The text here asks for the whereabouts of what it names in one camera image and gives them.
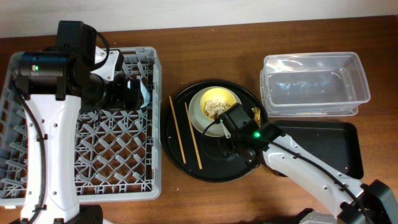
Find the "blue cup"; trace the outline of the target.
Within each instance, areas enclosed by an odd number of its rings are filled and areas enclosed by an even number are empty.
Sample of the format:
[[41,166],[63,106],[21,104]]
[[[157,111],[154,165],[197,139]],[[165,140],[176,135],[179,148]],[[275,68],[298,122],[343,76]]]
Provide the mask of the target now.
[[141,88],[141,95],[143,98],[143,102],[141,104],[141,108],[145,108],[151,100],[151,96],[150,93],[148,91],[148,89],[146,88],[144,82],[142,80],[140,80],[140,88]]

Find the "gold snack wrapper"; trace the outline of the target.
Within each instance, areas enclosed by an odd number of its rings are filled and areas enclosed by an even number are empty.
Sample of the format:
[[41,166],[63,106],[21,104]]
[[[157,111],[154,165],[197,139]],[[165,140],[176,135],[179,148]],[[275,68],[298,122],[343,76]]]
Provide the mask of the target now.
[[254,114],[254,120],[258,126],[261,126],[261,110],[258,107],[251,108]]

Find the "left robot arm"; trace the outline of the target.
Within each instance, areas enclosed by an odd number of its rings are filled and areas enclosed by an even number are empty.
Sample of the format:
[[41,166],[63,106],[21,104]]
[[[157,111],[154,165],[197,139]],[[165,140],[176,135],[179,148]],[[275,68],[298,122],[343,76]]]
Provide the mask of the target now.
[[81,205],[75,187],[75,128],[81,111],[139,110],[150,94],[118,74],[119,50],[96,45],[103,35],[82,21],[60,21],[56,43],[23,52],[9,68],[25,111],[27,193],[19,223],[103,223],[99,205]]

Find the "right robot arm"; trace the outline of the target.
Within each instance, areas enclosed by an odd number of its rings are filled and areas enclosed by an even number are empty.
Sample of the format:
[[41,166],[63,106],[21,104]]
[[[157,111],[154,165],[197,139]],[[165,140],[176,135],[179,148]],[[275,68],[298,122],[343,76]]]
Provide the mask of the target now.
[[218,116],[239,154],[261,158],[311,193],[330,212],[311,211],[301,223],[397,223],[397,199],[380,180],[364,184],[332,168],[270,122],[258,125],[241,104]]

